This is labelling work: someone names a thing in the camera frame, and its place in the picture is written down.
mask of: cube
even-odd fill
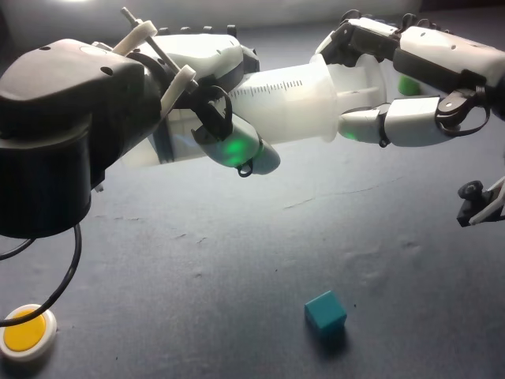
[[[342,330],[347,319],[346,310],[332,291],[305,304],[305,316],[320,338],[327,338]]]

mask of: background wall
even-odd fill
[[[239,28],[338,21],[349,9],[387,15],[417,12],[421,0],[3,0],[1,7],[14,43],[23,50],[56,39],[116,40],[129,24],[119,13],[152,20],[158,28],[182,26]]]

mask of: robotic arm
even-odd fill
[[[0,327],[38,316],[65,290],[79,261],[78,223],[91,191],[137,145],[147,144],[144,158],[154,152],[156,163],[205,154],[246,177],[280,164],[271,146],[279,142],[331,141],[339,133],[381,147],[416,147],[476,133],[491,111],[505,120],[505,53],[429,21],[415,26],[413,15],[395,28],[350,11],[309,64],[260,72],[234,27],[227,36],[210,27],[171,36],[122,12],[133,30],[116,47],[64,39],[21,56],[0,78],[0,235],[32,241],[75,227],[77,245],[50,299]],[[387,104],[384,59],[448,97]],[[486,120],[462,130],[474,107],[486,110]],[[459,223],[501,220],[504,182],[484,192],[479,182],[463,186]]]

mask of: scratch on table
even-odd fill
[[[341,196],[341,195],[350,195],[352,193],[360,193],[360,192],[365,192],[365,191],[370,191],[370,190],[374,190],[376,188],[379,188],[379,187],[382,187],[382,186],[385,186],[385,185],[388,185],[388,184],[391,184],[393,182],[397,182],[398,180],[402,179],[403,177],[400,176],[399,178],[396,178],[396,179],[393,179],[393,180],[390,180],[390,181],[387,181],[387,182],[382,182],[382,183],[379,183],[379,184],[376,184],[372,187],[369,187],[369,188],[364,188],[364,189],[356,189],[354,191],[347,191],[347,192],[331,192],[331,193],[325,193],[323,195],[320,195],[318,197],[330,197],[330,196]],[[293,204],[293,205],[288,205],[287,207],[284,207],[283,209],[291,209],[291,208],[294,208],[294,207],[297,207],[298,205],[303,205],[305,203],[308,203],[309,201],[312,201],[312,200],[315,200],[317,199],[318,197],[311,197],[310,199],[308,200],[305,200],[305,201],[302,201],[300,203],[296,203],[296,204]]]

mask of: table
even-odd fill
[[[505,49],[505,8],[429,16]],[[333,27],[239,38],[273,69],[307,62]],[[384,72],[396,97],[398,76]],[[116,164],[81,224],[77,274],[52,308],[51,355],[2,361],[0,377],[504,377],[505,225],[455,219],[460,185],[503,175],[504,146],[493,116],[472,137],[428,148],[281,144],[281,166],[264,177],[241,179],[209,159]],[[44,301],[72,252],[67,231],[2,262],[0,314]],[[303,313],[327,290],[348,312],[333,350]]]

